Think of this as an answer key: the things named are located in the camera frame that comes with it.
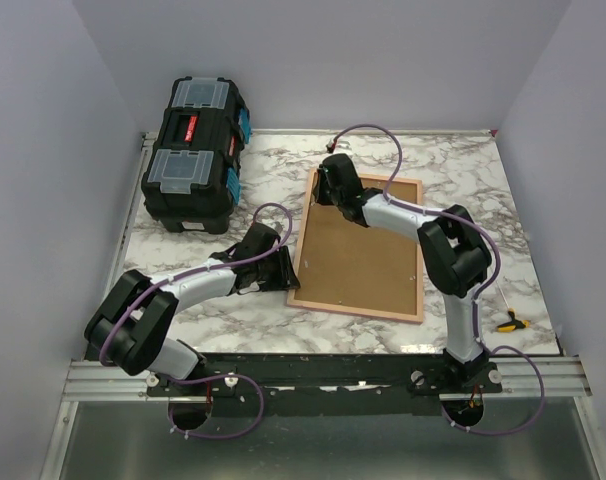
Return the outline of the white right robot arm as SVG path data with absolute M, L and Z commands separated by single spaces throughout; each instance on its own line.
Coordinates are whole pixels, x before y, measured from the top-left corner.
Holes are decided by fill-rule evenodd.
M 321 205 L 337 207 L 352 223 L 391 231 L 418 243 L 428 277 L 445 304 L 444 382 L 457 392 L 476 384 L 488 362 L 481 345 L 478 296 L 492 257 L 468 211 L 458 204 L 447 209 L 424 208 L 379 188 L 366 188 L 346 154 L 331 155 L 319 165 L 313 196 Z

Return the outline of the pink picture frame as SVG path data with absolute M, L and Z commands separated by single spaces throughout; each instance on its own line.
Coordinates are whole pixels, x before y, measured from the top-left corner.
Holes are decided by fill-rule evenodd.
M 294 254 L 300 287 L 287 305 L 395 322 L 424 321 L 423 259 L 417 242 L 345 220 L 314 202 L 309 172 Z

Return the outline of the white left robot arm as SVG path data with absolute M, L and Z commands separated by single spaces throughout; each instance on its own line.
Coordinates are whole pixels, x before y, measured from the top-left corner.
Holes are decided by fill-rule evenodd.
M 243 239 L 215 252 L 201 265 L 182 272 L 147 276 L 125 272 L 89 320 L 84 338 L 130 376 L 145 370 L 170 377 L 184 395 L 197 393 L 205 380 L 202 356 L 168 337 L 176 314 L 214 298 L 297 289 L 289 249 L 280 235 L 262 223 L 251 225 Z

